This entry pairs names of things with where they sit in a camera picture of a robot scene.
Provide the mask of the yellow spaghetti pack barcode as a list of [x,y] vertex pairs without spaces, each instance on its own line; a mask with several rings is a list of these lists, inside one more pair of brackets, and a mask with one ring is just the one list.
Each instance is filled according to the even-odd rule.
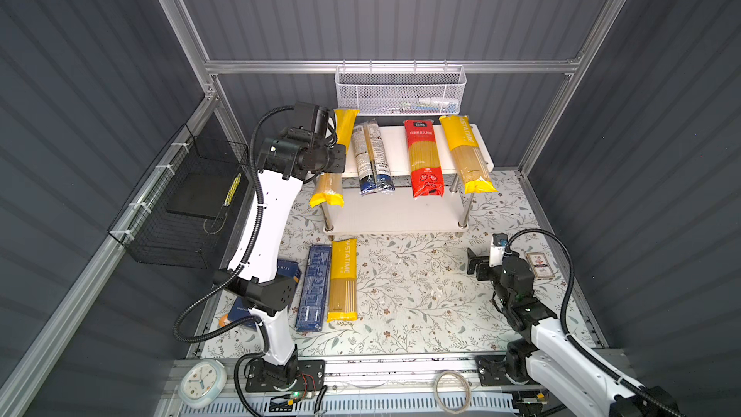
[[[339,109],[336,111],[338,145],[341,152],[347,154],[358,109]],[[326,204],[328,206],[345,206],[343,198],[342,173],[322,173],[316,183],[315,193],[310,200],[312,208]]]

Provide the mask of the blue white spaghetti pack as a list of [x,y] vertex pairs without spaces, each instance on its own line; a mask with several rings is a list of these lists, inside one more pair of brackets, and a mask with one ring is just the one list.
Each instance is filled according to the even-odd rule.
[[396,187],[376,121],[353,127],[351,146],[354,150],[360,195],[394,192]]

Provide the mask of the red spaghetti pack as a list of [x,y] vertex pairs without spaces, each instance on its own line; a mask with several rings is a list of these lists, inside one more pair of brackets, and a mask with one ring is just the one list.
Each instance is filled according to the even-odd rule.
[[412,193],[419,197],[442,197],[445,191],[433,121],[404,122],[410,163]]

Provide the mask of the yellow pastatime spaghetti pack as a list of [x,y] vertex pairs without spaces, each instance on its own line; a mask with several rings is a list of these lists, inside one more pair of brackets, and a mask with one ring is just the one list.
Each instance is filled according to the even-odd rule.
[[328,322],[355,322],[357,310],[357,239],[332,243]]
[[439,121],[464,193],[497,192],[468,117],[442,116]]

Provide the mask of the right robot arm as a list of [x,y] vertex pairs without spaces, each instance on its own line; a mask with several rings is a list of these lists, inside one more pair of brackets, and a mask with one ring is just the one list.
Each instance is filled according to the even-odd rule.
[[[536,297],[535,271],[511,245],[527,234],[553,239],[567,259],[567,288],[558,313]],[[492,285],[492,304],[520,335],[509,343],[500,371],[513,384],[540,384],[576,416],[680,416],[662,387],[646,387],[585,346],[570,332],[567,308],[576,282],[573,260],[553,233],[530,228],[492,236],[487,256],[467,250],[470,275]]]

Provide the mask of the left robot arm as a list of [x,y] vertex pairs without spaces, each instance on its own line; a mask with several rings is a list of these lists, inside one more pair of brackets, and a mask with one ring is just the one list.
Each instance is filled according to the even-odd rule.
[[227,290],[238,295],[247,317],[207,334],[187,336],[181,324],[206,299],[186,307],[175,320],[173,335],[181,343],[198,344],[241,324],[254,324],[262,335],[262,351],[253,354],[262,382],[287,389],[298,376],[297,345],[291,338],[288,311],[297,281],[278,272],[281,239],[291,207],[305,183],[323,173],[345,169],[347,149],[339,141],[339,123],[333,109],[297,102],[288,106],[291,122],[273,137],[260,139],[256,127],[247,149],[245,172],[254,192],[237,250],[214,279],[216,295]]

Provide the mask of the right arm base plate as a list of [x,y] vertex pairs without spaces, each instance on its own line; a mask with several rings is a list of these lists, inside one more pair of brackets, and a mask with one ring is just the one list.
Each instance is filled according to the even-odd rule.
[[523,386],[530,382],[528,376],[517,376],[501,354],[483,354],[474,357],[482,386]]

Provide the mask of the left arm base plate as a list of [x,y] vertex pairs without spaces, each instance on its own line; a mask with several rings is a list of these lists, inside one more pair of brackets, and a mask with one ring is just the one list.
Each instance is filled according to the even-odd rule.
[[324,360],[296,359],[287,365],[277,366],[264,359],[255,359],[242,372],[248,393],[268,392],[320,392],[326,376]]

